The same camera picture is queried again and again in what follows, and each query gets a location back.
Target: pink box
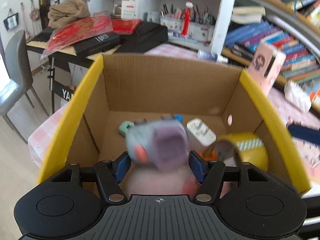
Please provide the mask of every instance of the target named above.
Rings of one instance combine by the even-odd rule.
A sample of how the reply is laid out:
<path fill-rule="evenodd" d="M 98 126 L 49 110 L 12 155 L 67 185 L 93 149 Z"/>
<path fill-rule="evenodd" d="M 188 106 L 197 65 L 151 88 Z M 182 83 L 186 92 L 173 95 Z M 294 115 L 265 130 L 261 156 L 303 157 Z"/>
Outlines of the pink box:
<path fill-rule="evenodd" d="M 260 42 L 248 72 L 266 96 L 275 83 L 285 58 L 286 54 L 276 47 Z"/>

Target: beige cloth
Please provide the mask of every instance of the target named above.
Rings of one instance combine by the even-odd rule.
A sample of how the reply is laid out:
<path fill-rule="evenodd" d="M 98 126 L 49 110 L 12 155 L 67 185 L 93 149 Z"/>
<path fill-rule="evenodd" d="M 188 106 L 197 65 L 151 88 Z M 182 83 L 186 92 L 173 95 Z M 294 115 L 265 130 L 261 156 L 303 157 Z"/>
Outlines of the beige cloth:
<path fill-rule="evenodd" d="M 48 13 L 49 26 L 60 29 L 76 20 L 90 16 L 88 5 L 83 0 L 67 0 L 50 7 Z"/>

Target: red bag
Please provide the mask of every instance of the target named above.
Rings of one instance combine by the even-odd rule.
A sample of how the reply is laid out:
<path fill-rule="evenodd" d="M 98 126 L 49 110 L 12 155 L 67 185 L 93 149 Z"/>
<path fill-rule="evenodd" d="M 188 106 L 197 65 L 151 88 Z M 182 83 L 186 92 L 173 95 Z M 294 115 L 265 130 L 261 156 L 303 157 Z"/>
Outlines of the red bag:
<path fill-rule="evenodd" d="M 138 27 L 141 20 L 123 20 L 123 19 L 112 19 L 113 32 L 122 35 L 130 35 Z"/>
<path fill-rule="evenodd" d="M 106 16 L 88 17 L 75 21 L 52 34 L 42 58 L 76 42 L 112 31 L 111 19 Z"/>

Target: gray chair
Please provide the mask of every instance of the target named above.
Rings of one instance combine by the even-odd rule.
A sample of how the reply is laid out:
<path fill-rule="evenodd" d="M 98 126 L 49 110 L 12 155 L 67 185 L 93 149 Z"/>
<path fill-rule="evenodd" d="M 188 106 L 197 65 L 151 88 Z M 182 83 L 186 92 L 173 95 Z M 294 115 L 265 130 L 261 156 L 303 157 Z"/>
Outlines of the gray chair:
<path fill-rule="evenodd" d="M 9 119 L 7 115 L 9 110 L 23 95 L 26 96 L 32 108 L 34 108 L 34 105 L 27 94 L 27 91 L 31 89 L 43 111 L 47 116 L 49 116 L 49 114 L 32 87 L 33 78 L 29 64 L 24 31 L 17 32 L 9 41 L 5 49 L 5 61 L 10 82 L 2 91 L 0 91 L 0 115 L 4 118 L 11 129 L 14 130 L 25 143 L 27 143 L 25 138 L 23 138 L 23 136 Z"/>

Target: wall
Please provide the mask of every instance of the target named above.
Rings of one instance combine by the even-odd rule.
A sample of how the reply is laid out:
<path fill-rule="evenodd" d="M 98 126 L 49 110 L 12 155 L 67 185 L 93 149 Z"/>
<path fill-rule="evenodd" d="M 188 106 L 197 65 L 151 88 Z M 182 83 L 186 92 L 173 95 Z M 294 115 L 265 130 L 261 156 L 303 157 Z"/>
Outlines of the wall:
<path fill-rule="evenodd" d="M 23 21 L 22 21 L 22 13 L 20 3 L 24 3 L 25 7 L 25 21 L 26 27 L 30 33 L 30 35 L 34 35 L 34 33 L 38 33 L 41 31 L 41 22 L 37 21 L 32 25 L 32 21 L 30 20 L 29 14 L 31 12 L 31 3 L 30 0 L 0 0 L 0 35 L 2 44 L 4 49 L 6 48 L 9 40 L 15 34 L 15 31 L 23 30 Z M 36 8 L 39 8 L 39 0 L 34 0 L 34 4 Z M 19 26 L 12 31 L 7 31 L 4 27 L 3 20 L 7 18 L 9 9 L 12 8 L 13 13 L 19 13 Z M 35 52 L 28 52 L 30 67 L 31 70 L 37 68 L 40 65 L 39 54 Z"/>

